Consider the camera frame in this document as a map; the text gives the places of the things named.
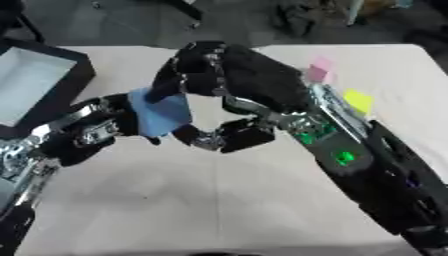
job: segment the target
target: yellow cube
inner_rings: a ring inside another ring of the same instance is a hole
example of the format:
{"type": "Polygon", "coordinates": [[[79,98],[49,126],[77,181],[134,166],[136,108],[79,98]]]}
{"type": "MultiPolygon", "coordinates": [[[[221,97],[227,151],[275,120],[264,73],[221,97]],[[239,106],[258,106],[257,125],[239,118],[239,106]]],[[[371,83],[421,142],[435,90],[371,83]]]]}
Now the yellow cube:
{"type": "Polygon", "coordinates": [[[344,93],[344,99],[364,116],[369,114],[372,109],[373,97],[365,95],[354,89],[346,90],[344,93]]]}

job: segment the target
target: white tablecloth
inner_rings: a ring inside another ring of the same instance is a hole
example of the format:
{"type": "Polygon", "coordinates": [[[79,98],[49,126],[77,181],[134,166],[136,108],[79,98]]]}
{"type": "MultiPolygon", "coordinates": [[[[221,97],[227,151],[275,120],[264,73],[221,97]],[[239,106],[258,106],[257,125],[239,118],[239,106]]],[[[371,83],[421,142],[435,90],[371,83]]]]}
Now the white tablecloth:
{"type": "MultiPolygon", "coordinates": [[[[149,86],[174,53],[143,46],[73,49],[88,53],[98,72],[79,100],[149,86]]],[[[447,176],[448,79],[422,49],[343,45],[261,51],[298,68],[318,56],[333,60],[334,86],[374,96],[374,115],[447,176]]],[[[217,99],[192,96],[190,102],[203,128],[234,118],[217,99]]],[[[141,138],[119,139],[53,180],[18,255],[182,255],[212,248],[268,255],[414,255],[280,133],[269,145],[230,155],[187,148],[172,138],[159,147],[141,138]]]]}

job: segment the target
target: green led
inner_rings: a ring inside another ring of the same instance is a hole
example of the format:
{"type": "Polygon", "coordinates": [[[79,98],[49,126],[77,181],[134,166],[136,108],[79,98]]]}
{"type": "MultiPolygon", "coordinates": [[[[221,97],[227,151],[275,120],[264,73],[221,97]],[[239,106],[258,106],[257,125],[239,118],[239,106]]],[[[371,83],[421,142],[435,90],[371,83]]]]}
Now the green led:
{"type": "Polygon", "coordinates": [[[336,161],[342,166],[347,166],[353,160],[355,155],[348,151],[342,151],[336,155],[336,161]]]}
{"type": "Polygon", "coordinates": [[[306,145],[313,144],[314,138],[307,132],[302,132],[297,134],[297,137],[299,137],[299,140],[306,145]]]}

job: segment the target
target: robotic arm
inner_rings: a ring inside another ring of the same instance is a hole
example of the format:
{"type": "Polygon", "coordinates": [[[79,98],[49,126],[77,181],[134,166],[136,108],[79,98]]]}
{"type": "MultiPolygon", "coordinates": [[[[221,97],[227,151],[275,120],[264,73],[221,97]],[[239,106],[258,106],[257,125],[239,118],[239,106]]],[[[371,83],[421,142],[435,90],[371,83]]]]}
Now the robotic arm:
{"type": "Polygon", "coordinates": [[[448,255],[447,186],[391,131],[360,117],[330,86],[222,43],[189,45],[169,63],[174,71],[161,70],[149,101],[179,91],[223,96],[225,110],[248,115],[213,132],[184,127],[173,133],[179,140],[229,153],[273,141],[275,129],[285,131],[376,223],[422,255],[448,255]],[[194,81],[213,73],[208,83],[194,81]]]}
{"type": "Polygon", "coordinates": [[[0,255],[14,255],[43,188],[61,167],[90,158],[115,136],[137,135],[137,122],[127,95],[118,94],[77,104],[26,138],[0,141],[0,255]]]}
{"type": "MultiPolygon", "coordinates": [[[[178,93],[219,96],[225,110],[246,115],[212,132],[184,126],[173,132],[181,142],[230,153],[285,131],[379,225],[422,255],[448,255],[446,185],[392,132],[358,116],[330,86],[308,83],[300,71],[250,49],[202,42],[162,67],[146,100],[178,93]]],[[[126,96],[115,95],[75,105],[26,138],[0,142],[0,254],[14,254],[59,167],[86,160],[115,136],[137,135],[137,122],[126,96]]]]}

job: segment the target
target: black box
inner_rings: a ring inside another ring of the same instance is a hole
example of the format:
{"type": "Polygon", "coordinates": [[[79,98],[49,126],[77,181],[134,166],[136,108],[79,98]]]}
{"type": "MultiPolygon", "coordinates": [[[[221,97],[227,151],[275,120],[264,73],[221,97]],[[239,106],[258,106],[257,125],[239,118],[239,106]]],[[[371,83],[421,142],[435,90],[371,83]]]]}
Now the black box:
{"type": "Polygon", "coordinates": [[[26,136],[68,110],[95,76],[84,53],[0,41],[0,139],[26,136]]]}

